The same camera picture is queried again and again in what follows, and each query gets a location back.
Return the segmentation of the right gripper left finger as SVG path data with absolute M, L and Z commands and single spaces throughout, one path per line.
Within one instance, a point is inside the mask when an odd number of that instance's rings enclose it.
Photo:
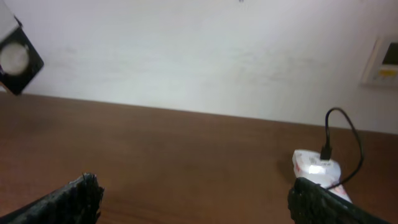
M 3 224 L 95 224 L 104 195 L 96 175 L 84 173 L 42 198 L 1 217 Z

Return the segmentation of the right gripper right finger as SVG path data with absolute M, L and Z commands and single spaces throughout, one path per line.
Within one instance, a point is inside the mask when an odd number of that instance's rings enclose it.
M 288 209 L 295 224 L 388 224 L 304 177 L 289 190 Z

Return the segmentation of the black smartphone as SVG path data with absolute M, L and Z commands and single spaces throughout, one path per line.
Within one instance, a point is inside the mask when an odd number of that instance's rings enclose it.
M 21 27 L 1 42 L 1 85 L 20 95 L 44 67 L 44 61 Z

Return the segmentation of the white power strip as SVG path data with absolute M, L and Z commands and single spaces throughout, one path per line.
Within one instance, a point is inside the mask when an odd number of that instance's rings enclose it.
M 303 177 L 313 182 L 327 197 L 339 201 L 352 203 L 349 195 L 342 185 L 328 190 L 328 187 L 337 184 L 341 177 L 339 163 L 330 160 L 321 160 L 320 153 L 304 149 L 296 149 L 292 156 L 294 174 L 296 178 Z

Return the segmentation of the white USB wall charger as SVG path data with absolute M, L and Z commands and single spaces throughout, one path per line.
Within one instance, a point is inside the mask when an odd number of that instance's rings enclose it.
M 323 161 L 316 157 L 311 157 L 309 161 L 307 179 L 323 188 L 331 187 L 340 181 L 341 169 L 336 161 Z

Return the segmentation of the white wall control panel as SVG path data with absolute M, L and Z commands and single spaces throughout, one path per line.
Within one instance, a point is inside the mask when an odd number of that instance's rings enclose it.
M 397 87 L 397 35 L 377 38 L 364 69 L 361 83 Z

